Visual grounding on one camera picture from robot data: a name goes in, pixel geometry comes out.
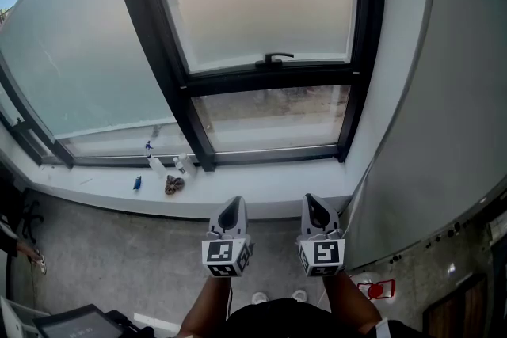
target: black shorts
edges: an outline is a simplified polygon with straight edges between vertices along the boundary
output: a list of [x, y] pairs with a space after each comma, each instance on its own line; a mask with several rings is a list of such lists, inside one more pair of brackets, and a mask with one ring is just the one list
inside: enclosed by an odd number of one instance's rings
[[[243, 307], [233, 313], [216, 335], [226, 337], [310, 338], [365, 337], [340, 326], [333, 314], [292, 298]], [[381, 321], [366, 335], [368, 338], [423, 337], [399, 321]]]
[[4, 233], [0, 228], [0, 249], [7, 252], [11, 256], [17, 256], [16, 244], [17, 240], [9, 237], [9, 235]]

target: red object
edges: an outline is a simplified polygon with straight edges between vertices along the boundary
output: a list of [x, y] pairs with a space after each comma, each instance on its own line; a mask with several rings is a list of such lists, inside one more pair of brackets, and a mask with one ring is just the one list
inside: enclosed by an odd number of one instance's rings
[[380, 299], [380, 298], [391, 298], [395, 295], [395, 280], [384, 280], [382, 282], [377, 283], [358, 283], [357, 287], [361, 286], [368, 286], [368, 298], [372, 300]]

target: spray bottle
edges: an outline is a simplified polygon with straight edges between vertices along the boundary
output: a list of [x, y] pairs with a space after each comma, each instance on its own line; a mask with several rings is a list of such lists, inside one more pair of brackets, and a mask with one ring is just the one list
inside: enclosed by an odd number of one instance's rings
[[158, 174], [158, 177], [160, 177], [160, 179], [164, 179], [166, 177], [166, 168], [160, 162], [160, 159], [151, 155], [150, 150], [153, 150], [153, 147], [150, 145], [149, 141], [145, 145], [145, 148], [146, 148], [146, 157], [148, 158], [150, 167]]

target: black window frame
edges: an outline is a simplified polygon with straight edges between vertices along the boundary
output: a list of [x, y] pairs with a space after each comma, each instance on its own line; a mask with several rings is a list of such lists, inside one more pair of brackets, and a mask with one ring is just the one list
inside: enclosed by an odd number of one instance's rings
[[[356, 21], [350, 62], [295, 61], [281, 66], [233, 66], [204, 73], [190, 74], [185, 54], [166, 0], [125, 0], [132, 24], [139, 38], [155, 79], [186, 137], [193, 154], [191, 159], [207, 172], [217, 165], [238, 165], [307, 159], [337, 158], [345, 162], [354, 135], [375, 65], [383, 20], [384, 0], [356, 0]], [[74, 157], [49, 132], [29, 106], [12, 78], [0, 53], [0, 82], [14, 106], [23, 116], [22, 125], [10, 126], [0, 113], [0, 121], [7, 127], [29, 156], [39, 165], [61, 164], [88, 166], [147, 166], [142, 156], [133, 157]], [[223, 93], [237, 93], [261, 89], [283, 89], [319, 85], [350, 85], [349, 98], [338, 140], [329, 145], [291, 147], [273, 150], [216, 152], [211, 145], [193, 97]], [[30, 146], [26, 135], [34, 131], [55, 155], [48, 158]], [[173, 165], [173, 157], [160, 157], [166, 166]]]

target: concrete floor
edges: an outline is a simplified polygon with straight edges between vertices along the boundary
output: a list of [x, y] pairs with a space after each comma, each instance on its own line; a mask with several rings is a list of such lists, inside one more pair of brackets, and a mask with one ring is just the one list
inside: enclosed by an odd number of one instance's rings
[[[48, 273], [31, 269], [22, 256], [14, 259], [15, 302], [49, 313], [94, 303], [105, 312], [119, 310], [132, 321], [137, 313], [181, 323], [206, 278], [200, 264], [206, 222], [103, 211], [35, 192], [28, 199], [40, 201], [44, 223], [34, 227], [34, 234]], [[299, 221], [250, 223], [249, 234], [256, 243], [254, 256], [246, 274], [233, 280], [233, 312], [250, 304], [256, 291], [283, 298], [296, 289], [305, 289], [314, 305], [321, 298], [319, 306], [329, 309], [322, 281], [305, 277], [299, 263]], [[455, 290], [470, 272], [491, 273], [486, 235], [473, 226], [426, 245], [423, 241], [408, 249], [393, 264], [384, 261], [355, 271], [395, 279], [395, 296], [375, 304], [383, 316], [418, 330], [424, 309]]]

